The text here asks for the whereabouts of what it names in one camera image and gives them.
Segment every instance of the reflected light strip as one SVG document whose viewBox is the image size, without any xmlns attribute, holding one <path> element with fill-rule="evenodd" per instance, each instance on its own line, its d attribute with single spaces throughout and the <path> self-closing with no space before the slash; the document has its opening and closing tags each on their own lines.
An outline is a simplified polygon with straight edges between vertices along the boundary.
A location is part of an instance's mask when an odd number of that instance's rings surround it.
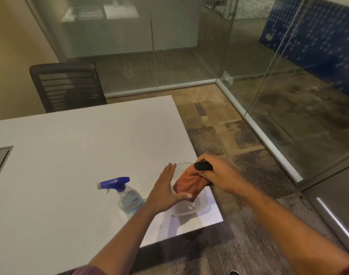
<svg viewBox="0 0 349 275">
<path fill-rule="evenodd" d="M 327 207 L 327 205 L 321 200 L 321 198 L 317 198 L 317 201 L 322 205 L 322 207 L 327 211 L 328 215 L 337 223 L 337 225 L 341 228 L 341 230 L 346 234 L 349 238 L 349 231 L 344 227 L 344 225 L 336 218 L 336 216 L 331 212 L 331 210 Z"/>
</svg>

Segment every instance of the table top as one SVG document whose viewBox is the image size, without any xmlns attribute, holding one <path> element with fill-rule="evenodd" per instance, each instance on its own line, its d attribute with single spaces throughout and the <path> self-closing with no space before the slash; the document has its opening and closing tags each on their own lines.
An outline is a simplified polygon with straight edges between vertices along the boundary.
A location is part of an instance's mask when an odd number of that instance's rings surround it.
<svg viewBox="0 0 349 275">
<path fill-rule="evenodd" d="M 122 228 L 115 191 L 98 182 L 129 176 L 146 198 L 169 162 L 196 154 L 171 96 L 0 121 L 0 274 L 51 275 L 84 265 Z M 157 215 L 141 246 L 223 219 L 208 208 Z"/>
</svg>

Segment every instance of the person's right arm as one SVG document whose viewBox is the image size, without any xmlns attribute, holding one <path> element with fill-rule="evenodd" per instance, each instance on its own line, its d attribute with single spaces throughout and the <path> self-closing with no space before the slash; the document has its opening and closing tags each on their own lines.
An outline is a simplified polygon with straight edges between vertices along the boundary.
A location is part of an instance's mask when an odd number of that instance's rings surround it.
<svg viewBox="0 0 349 275">
<path fill-rule="evenodd" d="M 229 162 L 203 154 L 214 171 L 201 175 L 221 190 L 241 196 L 273 236 L 297 275 L 338 275 L 349 267 L 349 255 L 248 182 Z"/>
</svg>

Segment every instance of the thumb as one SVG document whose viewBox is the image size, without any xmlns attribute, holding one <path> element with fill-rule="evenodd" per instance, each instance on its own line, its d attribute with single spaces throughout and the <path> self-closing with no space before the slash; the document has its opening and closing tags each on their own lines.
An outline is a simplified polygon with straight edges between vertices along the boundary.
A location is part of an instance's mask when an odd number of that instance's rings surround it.
<svg viewBox="0 0 349 275">
<path fill-rule="evenodd" d="M 217 177 L 213 171 L 203 171 L 202 173 L 199 173 L 199 175 L 206 178 L 207 180 L 210 180 L 213 183 Z"/>
<path fill-rule="evenodd" d="M 191 198 L 192 198 L 192 195 L 190 193 L 179 193 L 179 194 L 176 194 L 177 202 L 181 202 L 181 201 L 184 201 L 184 200 L 189 200 Z"/>
</svg>

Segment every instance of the orange cloth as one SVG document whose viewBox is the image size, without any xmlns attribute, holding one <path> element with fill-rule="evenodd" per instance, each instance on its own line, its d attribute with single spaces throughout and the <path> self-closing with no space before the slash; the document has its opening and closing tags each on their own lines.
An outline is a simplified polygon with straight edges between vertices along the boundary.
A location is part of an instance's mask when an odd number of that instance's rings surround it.
<svg viewBox="0 0 349 275">
<path fill-rule="evenodd" d="M 193 203 L 204 187 L 210 184 L 207 179 L 199 175 L 201 172 L 202 171 L 196 170 L 192 164 L 178 178 L 173 186 L 173 190 L 176 193 L 190 193 L 192 198 L 189 201 Z"/>
</svg>

